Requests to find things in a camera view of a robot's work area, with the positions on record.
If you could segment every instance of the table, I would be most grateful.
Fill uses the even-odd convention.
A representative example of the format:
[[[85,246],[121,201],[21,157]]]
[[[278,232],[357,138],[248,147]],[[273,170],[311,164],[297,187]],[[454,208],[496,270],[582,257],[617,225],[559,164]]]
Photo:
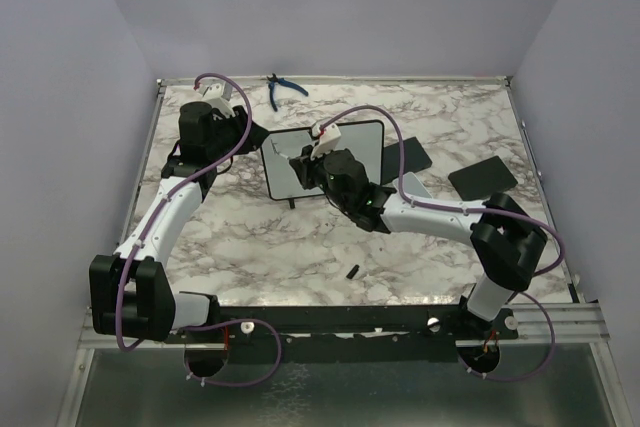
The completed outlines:
[[[309,97],[276,89],[279,112],[269,105],[266,82],[248,82],[254,119],[267,129],[310,126],[348,107],[385,107],[405,138],[416,136],[433,166],[418,177],[436,198],[458,199],[450,172],[499,155],[518,180],[510,195],[546,220],[509,96],[496,83],[309,83]],[[178,138],[180,106],[198,100],[188,85],[169,86],[159,114],[132,227],[142,218],[160,170]],[[241,104],[234,94],[232,105]],[[380,119],[385,144],[396,141],[386,119],[358,112],[345,121]],[[549,242],[541,260],[556,256]],[[353,280],[345,275],[355,265]],[[166,266],[174,291],[215,294],[223,305],[391,305],[456,303],[482,274],[472,248],[418,234],[367,233],[324,198],[268,197],[260,153],[237,157],[219,176],[178,239]],[[534,279],[529,292],[542,302],[570,302],[563,270]]]

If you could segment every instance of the cable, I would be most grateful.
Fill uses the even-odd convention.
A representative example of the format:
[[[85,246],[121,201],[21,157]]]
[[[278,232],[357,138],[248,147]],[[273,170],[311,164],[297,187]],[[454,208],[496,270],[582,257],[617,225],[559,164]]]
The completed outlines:
[[[198,377],[196,375],[193,375],[193,373],[191,372],[191,368],[189,367],[189,362],[187,362],[186,358],[184,361],[184,368],[187,369],[187,380],[194,378],[199,380],[200,382],[202,382],[202,386],[204,387],[204,384],[210,384],[210,385],[216,385],[218,387],[253,387],[254,385],[258,385],[261,382],[264,382],[265,380],[267,380],[269,377],[271,377],[273,374],[275,374],[276,370],[278,370],[278,367],[280,366],[280,360],[282,359],[282,342],[280,341],[280,336],[278,335],[278,332],[276,331],[276,329],[271,325],[268,324],[267,322],[265,322],[264,320],[260,320],[260,319],[235,319],[235,320],[228,320],[226,322],[221,322],[219,324],[214,324],[214,325],[204,325],[201,327],[186,327],[185,330],[191,331],[191,332],[204,332],[207,330],[215,330],[215,329],[222,329],[225,327],[229,327],[231,325],[236,325],[236,324],[241,324],[243,322],[253,322],[254,324],[258,324],[258,325],[262,325],[264,327],[266,327],[267,329],[269,329],[269,331],[273,334],[273,337],[276,340],[276,347],[277,347],[277,354],[276,354],[276,360],[274,361],[273,365],[271,366],[271,368],[269,369],[269,371],[264,374],[261,377],[258,377],[257,379],[254,380],[250,380],[248,382],[225,382],[223,380],[213,380],[210,378],[206,378],[206,377]]]
[[[233,157],[231,157],[231,160],[229,160],[229,165],[227,165],[224,168],[224,170],[221,170],[220,172],[218,172],[218,175],[226,174],[227,172],[229,172],[231,170],[232,166],[233,166]]]
[[[470,373],[471,375],[475,375],[476,377],[479,377],[483,380],[492,380],[494,382],[520,382],[522,380],[530,379],[534,375],[538,375],[540,372],[546,369],[547,366],[551,363],[551,360],[553,359],[553,356],[556,353],[556,331],[553,328],[553,322],[551,321],[551,316],[549,315],[549,312],[547,312],[547,310],[543,307],[543,305],[540,302],[538,302],[535,298],[533,298],[531,295],[527,294],[526,292],[519,292],[519,294],[524,295],[526,298],[528,298],[530,301],[536,304],[540,309],[540,311],[542,312],[542,314],[544,315],[545,319],[547,320],[547,324],[549,325],[549,334],[551,334],[551,344],[549,346],[549,352],[547,352],[547,356],[538,367],[536,367],[534,370],[532,370],[528,374],[517,375],[515,377],[494,377],[491,374],[481,374],[480,372],[477,372],[473,370],[471,367],[469,367],[467,363],[462,359],[462,357],[458,356],[458,360],[460,360],[462,365],[466,367],[467,372]]]
[[[245,94],[244,90],[242,90],[242,88],[238,84],[236,84],[233,80],[231,80],[229,77],[226,77],[226,76],[221,75],[221,74],[214,74],[214,73],[207,73],[207,74],[199,75],[196,78],[195,82],[194,82],[194,84],[195,84],[194,89],[198,88],[198,86],[200,84],[200,81],[205,77],[213,77],[213,78],[216,78],[216,79],[223,80],[223,81],[227,82],[228,84],[230,84],[234,89],[236,89],[238,94],[240,94],[240,97],[242,97],[242,100],[244,101],[245,107],[247,109],[247,126],[246,126],[246,128],[244,130],[244,133],[242,134],[242,137],[240,138],[240,141],[226,155],[222,156],[220,159],[216,160],[213,164],[209,165],[208,167],[205,167],[204,169],[199,170],[198,172],[196,172],[194,174],[191,174],[189,177],[183,179],[181,182],[176,184],[176,186],[173,187],[169,192],[167,192],[166,197],[164,197],[164,198],[162,198],[160,200],[160,202],[158,203],[156,208],[151,213],[151,216],[149,217],[149,220],[147,221],[146,225],[144,226],[144,228],[140,232],[140,236],[138,237],[138,239],[136,241],[136,244],[134,244],[134,246],[132,247],[131,252],[129,253],[129,256],[127,257],[127,260],[124,263],[124,267],[122,269],[122,274],[120,275],[120,281],[118,283],[118,295],[116,297],[116,319],[115,319],[115,323],[116,323],[116,342],[118,343],[118,347],[120,348],[120,350],[122,350],[123,352],[131,352],[133,349],[135,349],[142,342],[142,339],[138,339],[131,345],[125,345],[124,338],[122,337],[122,304],[123,304],[123,301],[124,301],[124,288],[125,288],[125,285],[127,284],[127,281],[129,279],[129,270],[131,269],[131,265],[133,264],[133,259],[135,258],[136,254],[138,253],[138,250],[140,250],[142,245],[144,245],[144,241],[147,238],[147,235],[149,234],[149,231],[153,227],[153,223],[158,218],[158,215],[160,215],[160,212],[164,208],[165,204],[167,202],[169,202],[171,200],[171,198],[181,188],[183,188],[185,185],[189,184],[190,182],[193,182],[194,180],[196,180],[201,175],[204,175],[207,172],[211,172],[213,169],[218,167],[218,165],[222,164],[223,162],[226,162],[231,157],[233,157],[233,155],[245,143],[245,141],[249,137],[249,132],[251,131],[251,122],[252,122],[252,119],[253,119],[253,117],[251,115],[251,102],[249,102],[249,98],[247,97],[247,94]]]
[[[490,209],[487,207],[472,207],[469,209],[462,209],[460,207],[453,207],[453,206],[448,206],[448,205],[438,205],[438,204],[432,204],[429,202],[422,202],[422,201],[418,201],[415,199],[412,199],[411,197],[409,197],[405,192],[404,192],[404,180],[403,180],[403,176],[404,176],[404,142],[402,140],[402,132],[400,132],[400,127],[398,126],[398,123],[395,121],[395,119],[391,116],[391,114],[389,112],[387,112],[386,110],[384,110],[381,107],[377,107],[375,105],[359,105],[357,107],[351,107],[350,109],[345,110],[344,112],[332,117],[331,119],[329,119],[327,122],[325,122],[324,124],[322,124],[320,126],[320,130],[324,130],[326,129],[329,125],[333,124],[334,122],[337,122],[338,120],[340,120],[342,117],[349,115],[353,112],[357,112],[359,110],[374,110],[382,115],[384,115],[389,122],[391,122],[391,125],[393,126],[393,128],[396,131],[396,136],[398,137],[398,146],[399,146],[399,151],[400,151],[400,169],[399,169],[399,173],[398,173],[398,193],[400,194],[400,197],[410,203],[411,205],[417,205],[418,207],[424,207],[426,209],[433,209],[433,210],[439,210],[439,211],[443,211],[443,212],[455,212],[458,214],[492,214],[492,215],[502,215],[504,217],[510,217],[512,219],[516,219],[516,220],[520,220],[523,222],[529,222],[530,224],[533,224],[537,227],[540,227],[544,230],[546,230],[547,232],[549,232],[549,234],[551,234],[551,236],[556,239],[556,242],[558,243],[558,258],[552,262],[549,266],[544,267],[543,269],[540,269],[538,271],[536,271],[536,273],[534,274],[534,276],[538,276],[538,275],[542,275],[542,274],[546,274],[547,272],[555,269],[558,265],[560,265],[562,263],[562,261],[564,260],[565,257],[565,244],[564,241],[562,240],[562,238],[560,238],[560,234],[558,234],[558,232],[552,228],[551,226],[545,224],[544,222],[541,222],[537,219],[534,219],[532,217],[529,217],[528,215],[522,215],[522,214],[516,214],[515,212],[509,212],[506,210],[500,210],[500,209]]]

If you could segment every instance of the black rectangular object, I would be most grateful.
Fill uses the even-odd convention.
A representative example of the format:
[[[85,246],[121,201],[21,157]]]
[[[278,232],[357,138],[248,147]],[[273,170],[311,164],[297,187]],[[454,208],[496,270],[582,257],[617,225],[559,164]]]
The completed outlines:
[[[386,185],[398,178],[400,169],[400,144],[388,145],[382,151],[381,185]],[[420,172],[433,165],[433,161],[422,148],[417,138],[411,137],[404,141],[404,173]]]
[[[449,182],[462,200],[480,200],[518,185],[509,168],[497,155],[449,174]]]

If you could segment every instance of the pliers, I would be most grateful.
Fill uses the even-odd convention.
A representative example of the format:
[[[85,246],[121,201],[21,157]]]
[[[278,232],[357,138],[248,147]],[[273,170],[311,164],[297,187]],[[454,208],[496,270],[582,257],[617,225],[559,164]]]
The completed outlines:
[[[271,102],[271,108],[274,112],[278,111],[278,106],[276,105],[276,101],[273,98],[273,91],[276,88],[276,84],[280,84],[283,87],[289,87],[290,89],[297,90],[305,97],[309,97],[309,92],[307,92],[304,88],[288,80],[279,79],[276,74],[271,74],[271,77],[267,77],[267,81],[269,82],[269,101]]]

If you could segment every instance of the gray wall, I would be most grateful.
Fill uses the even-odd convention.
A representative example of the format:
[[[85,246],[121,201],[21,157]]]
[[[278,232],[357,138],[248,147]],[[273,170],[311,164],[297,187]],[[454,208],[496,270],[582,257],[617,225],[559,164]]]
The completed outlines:
[[[640,0],[558,0],[516,102],[573,269],[600,299],[640,425]]]
[[[515,73],[556,0],[116,0],[158,76]]]
[[[53,425],[154,77],[114,0],[0,0],[0,424]]]

